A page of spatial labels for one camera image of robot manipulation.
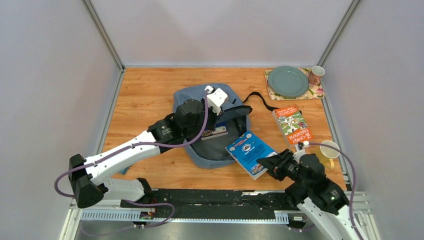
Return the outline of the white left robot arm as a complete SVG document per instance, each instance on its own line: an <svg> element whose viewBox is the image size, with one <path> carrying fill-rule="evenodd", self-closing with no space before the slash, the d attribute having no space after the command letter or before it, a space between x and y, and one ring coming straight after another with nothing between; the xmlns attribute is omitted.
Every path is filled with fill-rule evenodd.
<svg viewBox="0 0 424 240"><path fill-rule="evenodd" d="M226 97L208 94L201 100L188 99L164 119L155 122L135 138L97 155L73 155L69 159L68 177L71 198L80 209L102 200L122 199L148 207L153 194L145 180L122 180L112 176L141 160L158 156L171 149L190 147L205 129L213 127L223 114Z"/></svg>

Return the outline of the blue-grey student backpack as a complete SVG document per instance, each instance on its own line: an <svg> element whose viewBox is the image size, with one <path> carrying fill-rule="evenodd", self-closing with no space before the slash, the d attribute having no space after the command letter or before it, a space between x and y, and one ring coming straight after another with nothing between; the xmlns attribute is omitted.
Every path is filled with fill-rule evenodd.
<svg viewBox="0 0 424 240"><path fill-rule="evenodd" d="M226 147L250 129L249 114L253 110L245 105L248 99L242 100L229 85L210 85L228 95L228 100L222 106L223 113L214 127L206 128L199 140L184 147L191 161L202 169L222 168L235 162Z"/></svg>

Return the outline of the orange treehouse book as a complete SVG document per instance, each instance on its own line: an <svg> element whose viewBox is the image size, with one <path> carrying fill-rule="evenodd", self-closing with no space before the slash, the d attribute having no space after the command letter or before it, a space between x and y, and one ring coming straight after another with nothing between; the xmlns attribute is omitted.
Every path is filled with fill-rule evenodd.
<svg viewBox="0 0 424 240"><path fill-rule="evenodd" d="M288 146L315 139L301 111L296 106L274 109L272 116Z"/></svg>

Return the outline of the light blue treehouse book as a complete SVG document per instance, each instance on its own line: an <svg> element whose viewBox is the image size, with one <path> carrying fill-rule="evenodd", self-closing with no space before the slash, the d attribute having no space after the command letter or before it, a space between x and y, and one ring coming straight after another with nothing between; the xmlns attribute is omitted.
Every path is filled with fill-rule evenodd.
<svg viewBox="0 0 424 240"><path fill-rule="evenodd" d="M246 131L225 149L253 180L268 170L257 160L277 155L276 151L251 131Z"/></svg>

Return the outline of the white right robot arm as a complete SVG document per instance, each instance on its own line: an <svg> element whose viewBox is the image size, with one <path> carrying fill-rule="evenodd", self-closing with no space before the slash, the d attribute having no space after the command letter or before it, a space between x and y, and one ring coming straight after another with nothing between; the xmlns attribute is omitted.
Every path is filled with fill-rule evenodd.
<svg viewBox="0 0 424 240"><path fill-rule="evenodd" d="M352 201L342 188L330 180L315 154L305 150L284 150L259 158L257 163L278 181L293 181L285 189L285 203L302 211L328 240L366 240L367 236L353 215Z"/></svg>

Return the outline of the dark blue treehouse book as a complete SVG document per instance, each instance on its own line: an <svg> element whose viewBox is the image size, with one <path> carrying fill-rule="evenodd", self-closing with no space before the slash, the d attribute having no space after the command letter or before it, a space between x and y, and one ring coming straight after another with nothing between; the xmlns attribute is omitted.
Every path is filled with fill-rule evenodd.
<svg viewBox="0 0 424 240"><path fill-rule="evenodd" d="M225 122L221 122L215 126L214 130L206 130L202 133L200 139L208 140L212 138L217 138L221 136L225 136L228 134L227 124Z"/></svg>

